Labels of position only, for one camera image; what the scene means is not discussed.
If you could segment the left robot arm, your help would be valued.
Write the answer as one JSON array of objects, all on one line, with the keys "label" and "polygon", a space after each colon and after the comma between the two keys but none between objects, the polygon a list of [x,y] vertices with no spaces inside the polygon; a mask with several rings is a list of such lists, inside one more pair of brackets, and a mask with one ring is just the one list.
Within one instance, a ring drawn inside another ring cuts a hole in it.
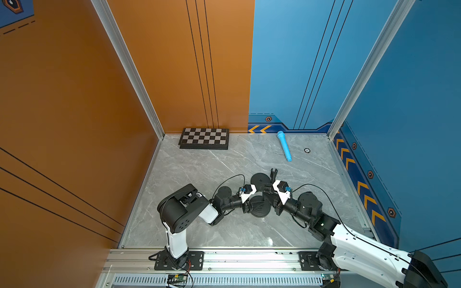
[{"label": "left robot arm", "polygon": [[167,261],[174,269],[188,268],[187,228],[201,218],[211,226],[218,224],[228,211],[249,210],[249,199],[257,192],[254,184],[245,184],[234,194],[228,187],[219,187],[213,199],[207,199],[198,189],[187,184],[164,198],[157,207],[166,228]]}]

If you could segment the black round stand base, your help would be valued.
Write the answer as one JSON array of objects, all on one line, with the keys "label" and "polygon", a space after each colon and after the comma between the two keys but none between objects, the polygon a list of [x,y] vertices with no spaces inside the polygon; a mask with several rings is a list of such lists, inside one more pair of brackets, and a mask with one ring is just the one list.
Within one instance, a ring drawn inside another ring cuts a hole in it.
[{"label": "black round stand base", "polygon": [[257,218],[264,218],[271,211],[270,201],[264,196],[255,196],[249,202],[250,213]]}]

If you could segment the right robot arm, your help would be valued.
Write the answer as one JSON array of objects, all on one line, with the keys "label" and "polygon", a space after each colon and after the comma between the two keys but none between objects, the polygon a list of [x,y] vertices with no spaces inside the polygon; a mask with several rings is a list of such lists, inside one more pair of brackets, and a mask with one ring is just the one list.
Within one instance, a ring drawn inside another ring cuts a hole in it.
[{"label": "right robot arm", "polygon": [[276,213],[287,212],[303,221],[322,246],[316,257],[319,267],[354,272],[385,288],[446,288],[447,281],[431,258],[421,251],[399,250],[353,231],[339,217],[323,212],[322,202],[312,192],[297,199],[286,182],[252,186],[262,192]]}]

